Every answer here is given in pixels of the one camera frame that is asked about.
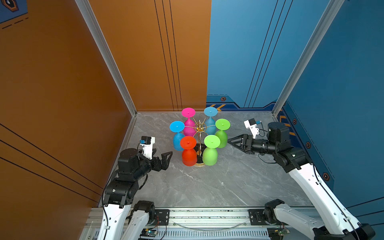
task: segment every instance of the blue wall panel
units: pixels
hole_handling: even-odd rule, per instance
[[[345,1],[288,98],[346,207],[384,197],[383,9],[381,0]],[[375,202],[350,208],[381,210]],[[378,224],[383,217],[361,219]]]
[[[275,101],[327,4],[212,0],[207,95],[227,95],[241,108]]]

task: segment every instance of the red disc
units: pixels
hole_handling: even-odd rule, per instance
[[[196,146],[196,139],[191,136],[183,137],[180,141],[180,145],[184,149],[192,149]]]
[[[181,154],[184,165],[191,167],[197,163],[197,154],[194,149],[186,149]]]

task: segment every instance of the light blue disc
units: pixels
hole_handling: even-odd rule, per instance
[[[169,129],[172,131],[172,132],[181,132],[184,130],[184,123],[182,121],[174,121],[173,123],[171,123],[169,125]]]
[[[207,107],[204,109],[204,114],[208,117],[213,117],[217,115],[217,109],[214,107]]]

